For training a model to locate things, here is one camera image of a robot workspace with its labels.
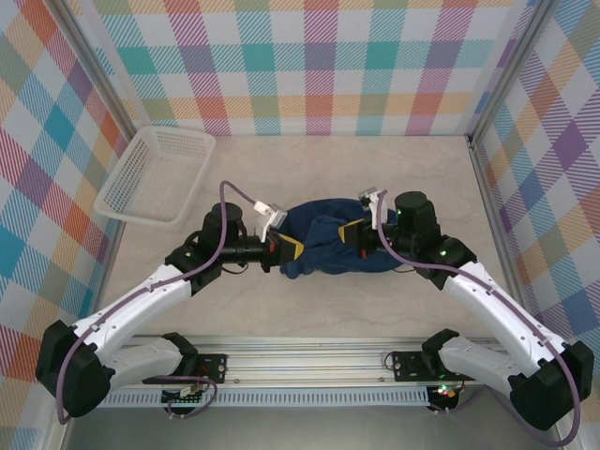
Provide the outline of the aluminium frame post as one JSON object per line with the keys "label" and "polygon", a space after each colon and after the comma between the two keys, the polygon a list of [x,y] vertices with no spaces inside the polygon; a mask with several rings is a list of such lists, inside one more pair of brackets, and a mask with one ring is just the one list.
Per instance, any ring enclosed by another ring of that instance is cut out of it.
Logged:
{"label": "aluminium frame post", "polygon": [[561,0],[514,0],[477,82],[464,128],[470,147],[481,140]]}
{"label": "aluminium frame post", "polygon": [[75,15],[68,6],[67,0],[45,0],[45,3],[59,27],[65,33],[67,41],[78,57],[91,83],[96,87],[100,97],[105,102],[115,123],[119,126],[124,136],[130,140],[135,135],[136,128],[120,97],[113,88],[96,52],[85,37]]}

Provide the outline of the white plastic mesh basket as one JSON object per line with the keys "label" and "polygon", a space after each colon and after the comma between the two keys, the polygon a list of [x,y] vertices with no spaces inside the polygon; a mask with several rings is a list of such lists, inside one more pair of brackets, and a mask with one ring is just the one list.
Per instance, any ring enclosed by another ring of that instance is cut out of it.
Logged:
{"label": "white plastic mesh basket", "polygon": [[142,127],[97,194],[94,210],[127,223],[182,230],[216,143],[198,130]]}

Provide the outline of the dark blue t-shirt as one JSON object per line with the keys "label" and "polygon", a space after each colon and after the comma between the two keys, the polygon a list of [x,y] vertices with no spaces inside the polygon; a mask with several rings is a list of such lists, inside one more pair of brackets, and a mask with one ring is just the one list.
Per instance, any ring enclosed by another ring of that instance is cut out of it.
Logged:
{"label": "dark blue t-shirt", "polygon": [[315,272],[336,276],[345,273],[384,273],[401,266],[388,253],[377,252],[365,259],[340,240],[338,228],[359,218],[369,218],[360,202],[334,198],[304,202],[288,210],[278,231],[304,245],[304,252],[279,267],[289,279]]}

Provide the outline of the aluminium floor edge profile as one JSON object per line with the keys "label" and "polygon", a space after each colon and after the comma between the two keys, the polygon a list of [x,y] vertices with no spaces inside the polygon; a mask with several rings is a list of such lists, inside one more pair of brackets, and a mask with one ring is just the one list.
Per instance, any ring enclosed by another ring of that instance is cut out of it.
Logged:
{"label": "aluminium floor edge profile", "polygon": [[518,270],[513,265],[510,252],[511,248],[503,227],[501,215],[495,206],[494,195],[487,179],[484,164],[481,162],[477,153],[476,144],[472,142],[469,136],[465,137],[465,141],[469,149],[470,160],[481,192],[490,232],[502,267],[502,274],[505,280],[504,289],[510,293],[523,308],[527,309],[528,304],[524,296],[523,286],[518,276]]}

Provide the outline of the small black circuit board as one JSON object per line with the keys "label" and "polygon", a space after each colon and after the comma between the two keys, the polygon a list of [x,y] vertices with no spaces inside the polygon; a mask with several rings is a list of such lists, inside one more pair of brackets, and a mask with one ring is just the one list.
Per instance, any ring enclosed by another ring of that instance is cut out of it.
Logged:
{"label": "small black circuit board", "polygon": [[166,389],[161,391],[160,402],[167,404],[200,404],[203,402],[202,389],[192,390],[191,388]]}

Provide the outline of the grey metal front panel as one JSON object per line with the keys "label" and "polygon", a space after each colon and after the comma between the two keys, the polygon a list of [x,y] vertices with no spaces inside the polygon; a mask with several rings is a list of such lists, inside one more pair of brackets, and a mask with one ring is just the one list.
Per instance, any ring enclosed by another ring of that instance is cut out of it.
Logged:
{"label": "grey metal front panel", "polygon": [[425,408],[102,409],[72,422],[65,450],[550,450],[488,398],[456,415]]}

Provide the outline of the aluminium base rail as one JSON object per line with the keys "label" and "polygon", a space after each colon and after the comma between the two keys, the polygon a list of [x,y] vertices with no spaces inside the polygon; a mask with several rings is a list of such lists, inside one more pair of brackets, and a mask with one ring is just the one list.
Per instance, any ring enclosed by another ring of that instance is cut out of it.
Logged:
{"label": "aluminium base rail", "polygon": [[392,351],[417,352],[418,337],[189,336],[199,353],[228,356],[223,388],[395,386]]}

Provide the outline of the small circuit board with lights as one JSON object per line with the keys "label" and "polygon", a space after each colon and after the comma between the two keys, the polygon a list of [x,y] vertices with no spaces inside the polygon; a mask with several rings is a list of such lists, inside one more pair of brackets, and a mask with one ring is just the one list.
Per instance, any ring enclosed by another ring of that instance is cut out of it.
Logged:
{"label": "small circuit board with lights", "polygon": [[428,389],[428,397],[431,403],[440,402],[454,398],[459,392],[455,385],[440,384]]}

